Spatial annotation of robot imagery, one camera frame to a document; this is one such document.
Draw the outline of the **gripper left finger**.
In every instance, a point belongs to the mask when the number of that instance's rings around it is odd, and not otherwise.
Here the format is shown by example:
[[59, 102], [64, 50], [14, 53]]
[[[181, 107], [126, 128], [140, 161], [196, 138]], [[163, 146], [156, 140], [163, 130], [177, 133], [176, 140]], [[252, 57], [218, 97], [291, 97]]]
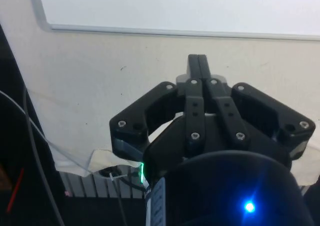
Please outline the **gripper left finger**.
[[113, 153], [133, 161], [197, 154], [206, 138], [205, 79], [206, 56], [190, 54], [175, 84], [158, 84], [110, 120]]

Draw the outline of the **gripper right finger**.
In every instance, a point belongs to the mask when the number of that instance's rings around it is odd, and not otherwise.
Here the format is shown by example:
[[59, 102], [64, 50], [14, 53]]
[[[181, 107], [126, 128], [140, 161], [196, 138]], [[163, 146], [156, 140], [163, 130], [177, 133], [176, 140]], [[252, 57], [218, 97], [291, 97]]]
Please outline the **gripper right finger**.
[[312, 120], [247, 83], [230, 88], [211, 75], [206, 55], [198, 63], [229, 147], [292, 160], [302, 156], [316, 129]]

